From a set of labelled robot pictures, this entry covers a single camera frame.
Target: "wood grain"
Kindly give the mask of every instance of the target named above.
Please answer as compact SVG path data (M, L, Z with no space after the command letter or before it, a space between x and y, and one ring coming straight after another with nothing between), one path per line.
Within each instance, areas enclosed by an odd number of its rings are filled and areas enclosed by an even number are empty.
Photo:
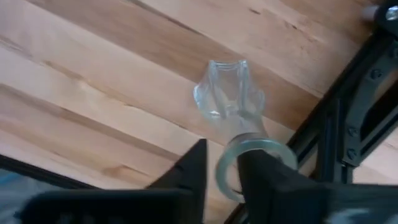
M205 221L222 223L236 205L214 180L226 140L192 96L208 61L248 59L266 93L264 126L286 142L369 35L359 18L368 4L0 0L0 154L104 189L136 189L207 138ZM398 184L397 134L356 182ZM300 172L314 167L315 156Z

